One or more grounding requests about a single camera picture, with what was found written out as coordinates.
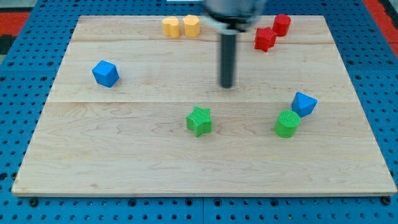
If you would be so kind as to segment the grey robot arm end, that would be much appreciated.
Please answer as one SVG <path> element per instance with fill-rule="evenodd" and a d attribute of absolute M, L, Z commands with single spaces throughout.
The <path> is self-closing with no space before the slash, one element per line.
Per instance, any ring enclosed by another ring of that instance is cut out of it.
<path fill-rule="evenodd" d="M 258 20 L 267 0 L 204 0 L 207 23 L 220 34 L 246 32 Z"/>

